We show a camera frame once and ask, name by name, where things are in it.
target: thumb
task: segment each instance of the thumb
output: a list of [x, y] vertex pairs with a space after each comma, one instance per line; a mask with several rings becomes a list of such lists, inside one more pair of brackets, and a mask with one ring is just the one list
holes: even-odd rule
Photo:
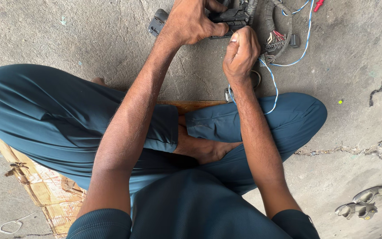
[[225, 61], [231, 63], [235, 55], [238, 52], [238, 47], [240, 46], [238, 42], [240, 34], [238, 32], [232, 34], [231, 40], [229, 41], [228, 46], [226, 47]]
[[212, 23], [213, 30], [210, 36], [222, 37], [229, 31], [229, 26], [226, 23]]

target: fingernail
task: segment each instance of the fingernail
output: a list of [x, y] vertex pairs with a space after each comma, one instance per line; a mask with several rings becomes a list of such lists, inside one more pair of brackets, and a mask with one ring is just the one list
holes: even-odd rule
[[238, 40], [238, 32], [232, 34], [232, 37], [231, 37], [231, 40], [229, 40], [230, 42], [236, 42]]

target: foot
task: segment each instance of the foot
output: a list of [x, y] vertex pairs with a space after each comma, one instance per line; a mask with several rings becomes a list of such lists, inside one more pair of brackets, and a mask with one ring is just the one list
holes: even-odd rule
[[109, 87], [109, 86], [106, 85], [106, 83], [104, 82], [104, 79], [103, 79], [103, 78], [100, 78], [100, 77], [95, 77], [94, 79], [91, 80], [91, 82], [96, 83], [96, 84], [99, 84], [99, 85], [102, 85], [102, 86], [105, 86], [105, 87]]
[[242, 144], [242, 142], [224, 143], [194, 138], [189, 136], [186, 128], [181, 125], [179, 125], [178, 130], [178, 145], [173, 153], [191, 156], [199, 164], [221, 160], [229, 151]]

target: concrete floor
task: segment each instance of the concrete floor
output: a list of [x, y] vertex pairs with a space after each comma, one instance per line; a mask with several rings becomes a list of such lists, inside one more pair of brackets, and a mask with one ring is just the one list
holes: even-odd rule
[[[304, 0], [286, 3], [298, 8]], [[158, 8], [169, 10], [172, 5], [172, 0], [0, 0], [0, 66], [43, 64], [83, 79], [104, 77], [110, 87], [125, 90], [151, 50], [154, 38], [146, 32], [148, 22]], [[301, 39], [307, 34], [308, 11], [305, 8], [294, 17], [293, 32]], [[284, 32], [286, 19], [279, 12], [276, 16], [277, 29]], [[359, 191], [382, 185], [382, 156], [365, 155], [382, 140], [382, 92], [374, 95], [374, 106], [369, 107], [369, 94], [382, 80], [382, 0], [325, 0], [312, 20], [303, 60], [290, 67], [272, 67], [280, 93], [313, 95], [329, 114], [320, 132], [284, 163], [289, 187], [321, 238], [382, 238], [382, 202], [377, 202], [379, 212], [369, 221], [334, 215], [336, 207]], [[264, 17], [257, 17], [253, 27], [263, 42]], [[227, 42], [205, 39], [183, 46], [169, 68], [160, 100], [222, 100], [227, 81], [221, 65]], [[287, 50], [278, 63], [295, 61], [303, 50]], [[274, 94], [268, 71], [258, 70], [263, 82], [257, 94]], [[340, 146], [346, 152], [308, 156]], [[0, 155], [0, 224], [39, 210], [14, 178], [3, 177], [7, 170]], [[263, 208], [257, 191], [245, 198]], [[50, 233], [43, 214], [36, 216], [24, 220], [14, 236], [51, 238], [36, 236]], [[0, 233], [0, 238], [14, 236]]]

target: bundle of wires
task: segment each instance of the bundle of wires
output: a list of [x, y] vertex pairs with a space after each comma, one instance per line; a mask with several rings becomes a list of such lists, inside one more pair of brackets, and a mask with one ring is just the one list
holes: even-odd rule
[[277, 30], [273, 30], [270, 32], [269, 38], [266, 40], [266, 42], [270, 44], [274, 39], [279, 42], [285, 41], [285, 35], [279, 33]]
[[[296, 13], [296, 12], [299, 12], [301, 9], [303, 9], [304, 6], [305, 6], [309, 1], [310, 1], [310, 0], [308, 0], [308, 1], [303, 5], [303, 7], [301, 7], [299, 10], [293, 12], [293, 14]], [[308, 29], [308, 31], [307, 31], [306, 45], [305, 45], [304, 52], [303, 52], [303, 54], [301, 55], [301, 57], [300, 57], [297, 61], [295, 61], [295, 62], [293, 62], [293, 63], [290, 63], [290, 64], [286, 64], [286, 65], [279, 65], [279, 64], [274, 64], [274, 63], [271, 63], [271, 62], [269, 62], [269, 64], [271, 64], [271, 65], [273, 65], [273, 66], [292, 66], [292, 65], [294, 65], [295, 63], [299, 62], [299, 61], [306, 55], [307, 47], [309, 46], [310, 28], [311, 28], [311, 26], [312, 26], [312, 8], [313, 8], [313, 4], [314, 4], [314, 2], [315, 2], [315, 0], [312, 0], [312, 3], [310, 4], [310, 10], [309, 10], [309, 29]]]
[[[289, 43], [289, 40], [290, 40], [290, 36], [291, 36], [291, 31], [292, 31], [292, 17], [294, 14], [296, 14], [297, 12], [301, 11], [307, 3], [309, 3], [310, 0], [307, 0], [305, 2], [305, 4], [299, 8], [298, 10], [294, 11], [294, 12], [291, 12], [287, 7], [285, 7], [283, 4], [282, 4], [282, 0], [268, 0], [268, 5], [267, 5], [267, 19], [266, 19], [266, 22], [267, 22], [267, 26], [268, 26], [268, 29], [270, 29], [270, 33], [269, 33], [269, 38], [267, 39], [267, 43], [268, 44], [271, 44], [273, 41], [277, 41], [277, 42], [280, 42], [280, 41], [286, 41], [285, 42], [285, 45], [283, 46], [283, 48], [278, 52], [278, 54], [276, 54], [275, 56], [274, 55], [268, 55], [267, 53], [264, 54], [264, 57], [267, 61], [268, 64], [271, 64], [271, 65], [274, 65], [274, 66], [291, 66], [291, 65], [294, 65], [295, 63], [299, 62], [306, 54], [306, 50], [307, 50], [307, 47], [309, 45], [309, 37], [310, 37], [310, 28], [311, 28], [311, 18], [312, 18], [312, 8], [313, 8], [313, 4], [315, 2], [315, 0], [311, 0], [311, 5], [310, 5], [310, 11], [309, 11], [309, 30], [308, 30], [308, 33], [307, 33], [307, 40], [306, 40], [306, 46], [305, 46], [305, 50], [303, 52], [303, 55], [300, 57], [300, 59], [298, 59], [297, 61], [291, 63], [291, 64], [287, 64], [287, 65], [279, 65], [279, 64], [274, 64], [272, 63], [273, 60], [275, 60], [275, 58], [279, 57], [281, 55], [281, 53], [285, 50], [285, 48], [288, 46], [288, 43]], [[281, 9], [281, 12], [284, 16], [287, 16], [289, 17], [289, 32], [288, 32], [288, 36], [285, 36], [283, 34], [281, 34], [279, 31], [277, 31], [275, 29], [275, 25], [273, 24], [273, 18], [272, 18], [272, 12], [273, 12], [273, 6], [276, 5], [277, 7], [279, 7]], [[269, 114], [271, 113], [275, 107], [276, 107], [276, 102], [278, 100], [278, 87], [276, 86], [276, 83], [275, 83], [275, 78], [273, 76], [273, 73], [271, 71], [271, 69], [268, 67], [268, 65], [262, 60], [262, 59], [258, 59], [269, 71], [269, 73], [271, 74], [271, 78], [272, 78], [272, 81], [273, 81], [273, 84], [275, 86], [275, 91], [276, 91], [276, 97], [275, 97], [275, 102], [274, 102], [274, 105], [272, 107], [272, 110], [268, 111], [267, 113], [264, 113], [264, 114]], [[231, 86], [229, 85], [228, 86], [228, 91], [229, 91], [229, 95], [231, 96]]]

